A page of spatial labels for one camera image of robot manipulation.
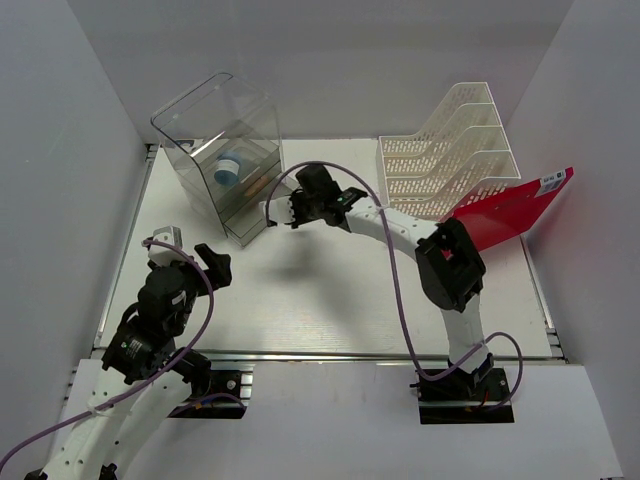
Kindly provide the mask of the blue white small jar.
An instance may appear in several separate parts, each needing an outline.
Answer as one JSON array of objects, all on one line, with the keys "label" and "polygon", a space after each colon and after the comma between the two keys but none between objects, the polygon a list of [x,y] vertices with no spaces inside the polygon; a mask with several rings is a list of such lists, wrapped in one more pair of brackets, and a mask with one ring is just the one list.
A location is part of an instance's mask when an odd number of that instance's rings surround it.
[{"label": "blue white small jar", "polygon": [[242,158],[233,151],[226,151],[216,159],[214,180],[222,186],[230,187],[239,181]]}]

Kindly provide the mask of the cream plastic file rack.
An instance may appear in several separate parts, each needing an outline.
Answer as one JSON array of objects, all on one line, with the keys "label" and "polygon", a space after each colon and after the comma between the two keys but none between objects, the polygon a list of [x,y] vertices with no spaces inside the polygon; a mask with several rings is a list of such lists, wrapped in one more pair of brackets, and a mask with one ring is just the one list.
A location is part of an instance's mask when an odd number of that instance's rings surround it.
[{"label": "cream plastic file rack", "polygon": [[521,180],[486,82],[452,86],[418,132],[379,137],[377,170],[385,205],[435,221]]}]

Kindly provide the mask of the clear acrylic drawer organizer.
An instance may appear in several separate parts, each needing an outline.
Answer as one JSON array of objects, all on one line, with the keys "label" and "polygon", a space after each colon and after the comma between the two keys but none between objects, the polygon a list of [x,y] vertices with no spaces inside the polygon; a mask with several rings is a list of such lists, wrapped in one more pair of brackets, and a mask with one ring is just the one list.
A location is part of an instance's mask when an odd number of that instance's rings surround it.
[{"label": "clear acrylic drawer organizer", "polygon": [[159,108],[150,124],[192,208],[247,246],[266,228],[260,203],[284,166],[269,95],[218,72]]}]

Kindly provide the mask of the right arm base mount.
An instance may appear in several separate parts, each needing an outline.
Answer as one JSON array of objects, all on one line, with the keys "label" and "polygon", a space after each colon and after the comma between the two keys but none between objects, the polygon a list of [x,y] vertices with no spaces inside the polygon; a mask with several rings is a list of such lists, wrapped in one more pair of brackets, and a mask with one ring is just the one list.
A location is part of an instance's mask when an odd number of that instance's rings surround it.
[{"label": "right arm base mount", "polygon": [[508,379],[503,368],[493,368],[475,390],[457,383],[453,376],[437,382],[419,377],[410,388],[417,395],[422,425],[512,424]]}]

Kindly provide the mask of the red plastic folder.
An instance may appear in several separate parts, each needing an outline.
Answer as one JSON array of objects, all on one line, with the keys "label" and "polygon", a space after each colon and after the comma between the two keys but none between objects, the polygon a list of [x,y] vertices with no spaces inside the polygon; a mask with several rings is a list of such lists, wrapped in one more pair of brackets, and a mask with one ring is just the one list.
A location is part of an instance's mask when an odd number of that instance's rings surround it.
[{"label": "red plastic folder", "polygon": [[466,228],[478,251],[528,232],[574,176],[568,167],[502,193],[458,206],[443,221],[455,218]]}]

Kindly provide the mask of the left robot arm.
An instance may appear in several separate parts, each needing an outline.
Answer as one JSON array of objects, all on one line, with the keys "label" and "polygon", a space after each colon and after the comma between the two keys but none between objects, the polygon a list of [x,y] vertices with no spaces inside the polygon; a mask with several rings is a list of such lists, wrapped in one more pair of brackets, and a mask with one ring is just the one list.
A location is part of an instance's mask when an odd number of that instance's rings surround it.
[{"label": "left robot arm", "polygon": [[166,234],[144,245],[150,272],[102,356],[87,413],[29,479],[122,479],[165,418],[233,397],[207,357],[175,342],[196,300],[231,284],[230,256],[198,244],[198,266]]}]

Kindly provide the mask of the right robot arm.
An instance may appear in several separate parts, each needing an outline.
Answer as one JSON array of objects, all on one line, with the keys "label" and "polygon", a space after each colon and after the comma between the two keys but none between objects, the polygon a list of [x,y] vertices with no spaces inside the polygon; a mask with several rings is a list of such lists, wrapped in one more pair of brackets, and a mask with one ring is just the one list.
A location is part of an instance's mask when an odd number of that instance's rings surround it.
[{"label": "right robot arm", "polygon": [[477,397],[488,385],[493,355],[480,316],[486,266],[464,224],[455,218],[424,220],[385,206],[366,182],[343,189],[332,178],[331,168],[322,162],[295,166],[298,187],[266,206],[270,223],[297,228],[322,221],[384,243],[399,322],[412,359],[417,354],[402,301],[396,255],[403,253],[414,260],[424,295],[440,311],[449,347],[447,369],[429,374],[418,367],[416,372],[432,384],[450,383],[463,398]]}]

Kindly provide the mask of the orange highlighter pen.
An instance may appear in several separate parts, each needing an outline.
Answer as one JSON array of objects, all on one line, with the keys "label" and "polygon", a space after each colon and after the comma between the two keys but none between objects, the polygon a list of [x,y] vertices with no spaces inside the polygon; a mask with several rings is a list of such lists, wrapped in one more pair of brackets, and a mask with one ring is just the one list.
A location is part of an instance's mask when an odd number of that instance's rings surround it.
[{"label": "orange highlighter pen", "polygon": [[258,194],[262,189],[264,189],[269,183],[271,179],[266,175],[260,177],[256,180],[245,192],[244,194],[248,197],[253,197]]}]

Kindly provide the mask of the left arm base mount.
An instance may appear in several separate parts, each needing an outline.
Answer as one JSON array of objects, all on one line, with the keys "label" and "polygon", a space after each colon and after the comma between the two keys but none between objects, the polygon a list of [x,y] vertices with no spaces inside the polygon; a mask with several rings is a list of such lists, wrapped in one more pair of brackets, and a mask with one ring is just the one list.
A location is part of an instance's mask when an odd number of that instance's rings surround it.
[{"label": "left arm base mount", "polygon": [[169,414],[175,419],[240,420],[247,410],[242,370],[216,367],[205,355],[190,350],[171,372],[188,386],[189,396]]}]

